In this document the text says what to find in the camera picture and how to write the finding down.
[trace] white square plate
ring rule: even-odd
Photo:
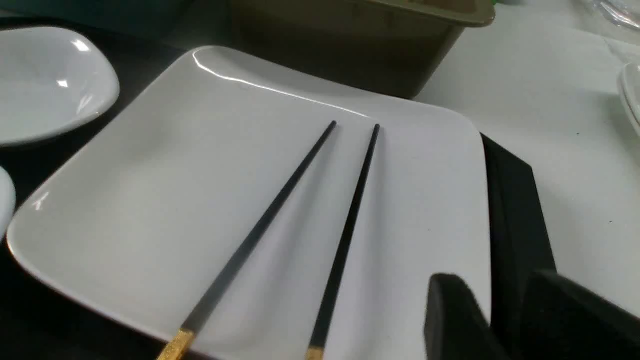
[[[325,359],[424,359],[429,277],[490,311],[481,137],[461,115],[223,47],[185,54],[8,230],[55,290],[170,340],[326,126],[331,135],[192,348],[302,359],[371,131],[382,127]]]

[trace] table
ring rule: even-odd
[[[54,141],[26,147],[20,151],[0,151],[0,165],[6,167],[15,181],[19,204],[124,109],[154,77],[182,54],[180,49],[55,20],[10,17],[0,19],[0,22],[4,27],[46,24],[71,27],[84,33],[110,59],[121,84],[118,101],[99,119]],[[505,320],[504,324],[498,321],[501,327],[508,327],[512,319],[509,309],[519,306],[517,299],[511,296],[510,285],[522,285],[523,274],[526,274],[528,269],[527,263],[537,259],[533,261],[537,265],[544,263],[555,267],[552,261],[548,262],[547,246],[544,243],[540,244],[540,241],[547,240],[547,234],[541,219],[537,192],[532,182],[531,168],[487,138],[484,138],[484,145],[490,185],[490,216],[493,220],[492,252],[502,254],[500,258],[506,259],[510,259],[512,254],[521,259],[523,249],[529,255],[529,258],[522,261],[522,265],[519,265],[521,261],[517,261],[517,264],[506,261],[507,263],[503,264],[505,266],[499,266],[499,271],[496,272],[506,274],[502,281],[507,288],[505,291],[499,290],[499,295],[496,295],[505,301],[506,307],[504,311],[494,312],[494,315],[504,314],[494,316],[493,320],[501,318]],[[24,163],[37,163],[38,166],[25,168]],[[512,196],[518,191],[522,194]],[[518,216],[512,216],[507,221],[504,216],[507,209],[515,208],[515,204],[522,204],[523,200],[528,207],[517,211]],[[494,235],[498,239],[497,244],[494,244]],[[516,242],[519,245],[522,245],[523,239],[529,239],[526,243],[530,245],[518,246],[518,251],[514,254],[509,246],[513,244],[509,241],[512,238],[518,239]],[[3,289],[11,294],[0,297],[0,319],[6,325],[5,331],[0,333],[5,340],[4,352],[7,356],[47,359],[141,359],[151,358],[159,352],[161,344],[118,326],[47,289],[19,268],[11,259],[6,247],[0,251],[0,269]],[[106,343],[101,339],[116,339],[115,343],[118,346],[114,347],[113,342]]]
[[[618,98],[623,63],[575,1],[534,3],[498,5],[493,25],[466,30],[416,101],[462,113],[528,162],[559,273],[640,316],[640,139]]]

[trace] white bowl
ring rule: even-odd
[[[6,227],[13,216],[15,207],[15,188],[9,174],[0,167],[0,242],[4,238]]]
[[[0,147],[66,133],[97,118],[118,99],[113,67],[73,31],[0,31],[0,52]]]

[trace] chopstick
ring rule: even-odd
[[[187,352],[196,335],[202,330],[211,313],[215,310],[216,306],[222,299],[222,296],[224,296],[228,287],[231,285],[233,280],[236,278],[236,275],[249,258],[249,255],[251,255],[252,251],[273,222],[273,219],[277,216],[285,201],[287,201],[287,198],[289,198],[290,194],[299,183],[302,175],[308,169],[317,153],[329,138],[333,129],[335,129],[335,125],[336,122],[332,121],[326,130],[324,130],[320,139],[318,139],[313,148],[311,148],[311,151],[307,154],[302,163],[300,163],[296,171],[284,185],[282,190],[280,190],[280,193],[276,196],[271,205],[269,205],[267,211],[265,211],[260,220],[258,220],[257,224],[255,224],[251,232],[249,232],[249,235],[244,239],[242,244],[240,244],[240,247],[238,247],[229,262],[209,286],[209,289],[207,289],[202,298],[200,298],[198,304],[193,308],[184,323],[182,323],[180,329],[178,329],[178,333],[165,346],[157,360],[179,360]]]
[[[344,224],[344,229],[342,230],[340,244],[338,245],[338,250],[335,253],[331,274],[329,275],[329,280],[327,281],[326,288],[324,289],[322,303],[316,318],[316,326],[314,327],[314,331],[311,335],[311,340],[309,341],[309,347],[305,356],[306,360],[322,360],[324,357],[324,347],[326,346],[326,339],[329,335],[329,328],[331,327],[333,310],[335,309],[335,302],[338,298],[338,291],[340,290],[340,282],[342,281],[344,267],[347,263],[351,239],[353,237],[353,231],[355,230],[356,221],[358,220],[360,203],[362,202],[362,195],[364,194],[364,189],[367,184],[367,177],[369,176],[369,169],[371,168],[371,160],[373,159],[373,152],[376,148],[376,142],[378,141],[379,131],[380,125],[376,124],[373,128],[373,134],[371,135],[371,141],[369,142],[369,148],[367,149],[367,154],[364,158],[362,170],[360,171],[356,191],[353,194],[353,200],[351,201],[347,220]]]

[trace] black object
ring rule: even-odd
[[[242,244],[238,247],[233,254],[229,262],[222,269],[220,274],[213,281],[209,289],[204,293],[198,304],[193,308],[187,319],[184,321],[181,329],[191,330],[196,334],[202,330],[202,327],[208,321],[211,312],[216,308],[224,294],[227,292],[228,287],[231,285],[236,275],[240,272],[246,260],[249,258],[255,247],[260,242],[262,235],[269,229],[269,226],[276,218],[280,209],[287,201],[296,185],[300,182],[302,175],[307,171],[309,165],[316,157],[326,140],[331,135],[333,129],[335,129],[336,122],[332,121],[331,124],[324,130],[320,139],[311,148],[311,151],[305,156],[302,163],[298,166],[296,171],[287,183],[282,187],[280,193],[273,200],[269,208],[260,217],[260,220],[255,224],[253,229],[249,232],[249,235],[244,239]]]
[[[525,360],[640,359],[640,319],[555,272],[535,272],[519,346]]]
[[[145,38],[161,38],[193,0],[2,0],[3,10],[20,14],[67,19],[102,29],[112,29]]]
[[[455,275],[429,283],[424,338],[429,360],[640,359],[640,319],[553,271],[527,282],[517,354],[509,357]]]
[[[367,185],[367,177],[369,176],[369,169],[371,168],[371,161],[373,160],[373,153],[376,149],[379,131],[380,125],[376,124],[373,128],[373,134],[371,135],[371,141],[369,142],[369,148],[367,149],[364,163],[362,164],[362,170],[360,171],[356,191],[353,194],[353,200],[351,201],[351,207],[347,214],[347,220],[344,224],[344,229],[342,230],[338,250],[335,253],[335,259],[333,260],[329,280],[327,281],[326,288],[324,289],[322,303],[316,318],[316,325],[311,335],[311,340],[309,341],[309,351],[319,354],[317,357],[319,359],[322,359],[321,351],[324,350],[326,339],[329,335],[331,319],[333,318],[333,309],[338,298],[338,291],[340,290],[340,282],[342,282],[342,274],[344,273],[344,267],[347,263],[347,257],[349,256],[351,239],[356,227],[356,222],[358,221],[360,203],[362,202],[362,195],[364,194],[364,189]]]
[[[429,360],[509,359],[475,296],[455,275],[431,276],[424,339]]]
[[[518,352],[518,323],[529,276],[556,270],[531,167],[483,136],[491,227],[491,329]]]

